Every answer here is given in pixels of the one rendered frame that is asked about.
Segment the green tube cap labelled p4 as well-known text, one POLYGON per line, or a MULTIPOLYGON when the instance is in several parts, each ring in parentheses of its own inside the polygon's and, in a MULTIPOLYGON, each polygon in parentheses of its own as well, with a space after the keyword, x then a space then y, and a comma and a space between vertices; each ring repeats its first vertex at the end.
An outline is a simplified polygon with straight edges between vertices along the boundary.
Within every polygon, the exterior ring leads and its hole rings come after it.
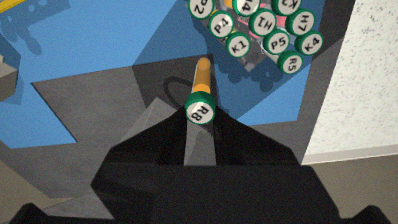
POLYGON ((234 20, 230 13, 224 10, 215 10, 208 21, 210 33, 218 39, 228 37, 234 29, 234 20))

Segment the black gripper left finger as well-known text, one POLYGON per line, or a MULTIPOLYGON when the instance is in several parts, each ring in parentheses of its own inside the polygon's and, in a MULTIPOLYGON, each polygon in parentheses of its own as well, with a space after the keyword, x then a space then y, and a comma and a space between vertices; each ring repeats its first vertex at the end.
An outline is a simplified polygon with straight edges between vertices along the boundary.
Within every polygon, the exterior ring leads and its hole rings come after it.
POLYGON ((186 108, 182 106, 167 119, 111 147, 102 164, 139 162, 184 165, 186 138, 186 108))

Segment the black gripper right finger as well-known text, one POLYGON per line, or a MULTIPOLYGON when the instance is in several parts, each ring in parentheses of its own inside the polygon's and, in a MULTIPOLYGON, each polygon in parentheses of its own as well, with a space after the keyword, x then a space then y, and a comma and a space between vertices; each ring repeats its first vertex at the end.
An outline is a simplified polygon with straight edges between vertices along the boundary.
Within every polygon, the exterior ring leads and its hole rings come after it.
POLYGON ((216 165, 300 165, 289 147, 235 120, 218 106, 213 135, 216 165))

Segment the blue bench mat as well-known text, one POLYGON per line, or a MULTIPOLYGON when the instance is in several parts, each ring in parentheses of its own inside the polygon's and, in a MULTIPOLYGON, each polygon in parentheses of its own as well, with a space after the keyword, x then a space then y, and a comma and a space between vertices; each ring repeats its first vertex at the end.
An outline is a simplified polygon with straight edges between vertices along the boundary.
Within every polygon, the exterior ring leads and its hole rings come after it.
POLYGON ((213 53, 218 107, 249 126, 297 120, 312 56, 286 75, 251 71, 185 7, 188 0, 26 0, 0 13, 0 55, 17 69, 0 102, 10 149, 77 143, 32 82, 213 53))

